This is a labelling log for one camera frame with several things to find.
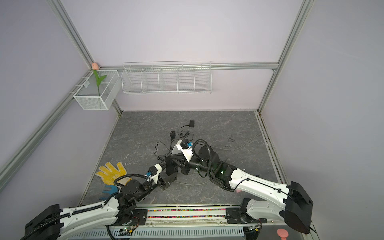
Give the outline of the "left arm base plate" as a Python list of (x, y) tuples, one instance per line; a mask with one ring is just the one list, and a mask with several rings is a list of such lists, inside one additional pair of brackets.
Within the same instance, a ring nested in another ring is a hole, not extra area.
[(111, 226), (144, 226), (148, 215), (147, 209), (134, 209), (118, 213), (117, 220)]

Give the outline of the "black network switch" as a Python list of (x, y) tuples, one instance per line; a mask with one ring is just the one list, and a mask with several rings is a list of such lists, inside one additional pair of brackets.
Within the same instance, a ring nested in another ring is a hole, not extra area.
[(166, 158), (166, 174), (168, 176), (171, 176), (172, 174), (177, 173), (178, 169), (179, 169), (179, 161), (172, 156), (168, 156)]

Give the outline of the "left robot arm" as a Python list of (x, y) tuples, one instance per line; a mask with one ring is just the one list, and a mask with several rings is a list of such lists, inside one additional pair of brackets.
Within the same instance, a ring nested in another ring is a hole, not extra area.
[(148, 172), (146, 175), (127, 174), (115, 179), (119, 190), (106, 200), (75, 208), (52, 205), (25, 226), (24, 240), (66, 240), (96, 227), (140, 225), (134, 214), (137, 203), (158, 187), (163, 189), (177, 179), (178, 173)]

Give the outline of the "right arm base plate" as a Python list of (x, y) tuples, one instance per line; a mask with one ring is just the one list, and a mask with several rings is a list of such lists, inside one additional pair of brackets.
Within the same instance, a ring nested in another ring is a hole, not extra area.
[(240, 211), (240, 208), (226, 208), (225, 218), (228, 224), (266, 224), (268, 221), (265, 218), (254, 219), (247, 213)]

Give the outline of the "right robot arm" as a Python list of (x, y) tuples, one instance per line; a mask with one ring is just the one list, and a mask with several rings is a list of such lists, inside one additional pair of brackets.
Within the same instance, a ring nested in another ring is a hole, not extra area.
[(243, 200), (239, 208), (242, 217), (283, 220), (287, 226), (303, 234), (313, 230), (314, 203), (301, 184), (274, 183), (248, 174), (221, 161), (204, 140), (194, 143), (179, 140), (172, 149), (172, 157), (180, 162), (181, 167), (196, 170), (201, 177), (209, 178), (210, 182), (225, 191), (246, 192), (269, 203), (267, 207), (259, 207), (253, 200)]

